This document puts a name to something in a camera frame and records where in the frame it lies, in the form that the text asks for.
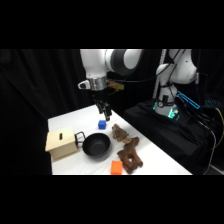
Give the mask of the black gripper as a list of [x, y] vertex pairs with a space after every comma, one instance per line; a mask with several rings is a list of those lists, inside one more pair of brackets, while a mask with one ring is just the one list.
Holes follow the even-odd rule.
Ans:
[[109, 121], [112, 115], [111, 106], [108, 105], [108, 90], [92, 91], [93, 100], [100, 114], [105, 115], [105, 120]]

